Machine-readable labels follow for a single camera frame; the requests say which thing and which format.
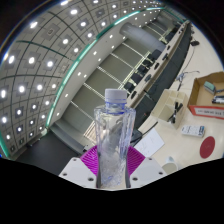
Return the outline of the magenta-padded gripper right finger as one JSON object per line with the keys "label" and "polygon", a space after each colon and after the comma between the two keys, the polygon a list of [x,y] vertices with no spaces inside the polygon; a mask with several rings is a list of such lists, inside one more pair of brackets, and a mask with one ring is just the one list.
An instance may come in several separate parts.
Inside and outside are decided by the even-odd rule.
{"label": "magenta-padded gripper right finger", "polygon": [[127,153],[126,182],[128,188],[140,188],[166,176],[166,172],[151,157],[129,147]]}

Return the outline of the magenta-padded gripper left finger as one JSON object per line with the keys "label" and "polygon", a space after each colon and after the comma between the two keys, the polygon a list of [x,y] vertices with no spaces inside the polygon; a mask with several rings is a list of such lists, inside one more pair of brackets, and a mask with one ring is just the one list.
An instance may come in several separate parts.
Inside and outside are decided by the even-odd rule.
{"label": "magenta-padded gripper left finger", "polygon": [[95,189],[98,172],[97,149],[93,147],[80,158],[72,157],[59,176],[78,186]]}

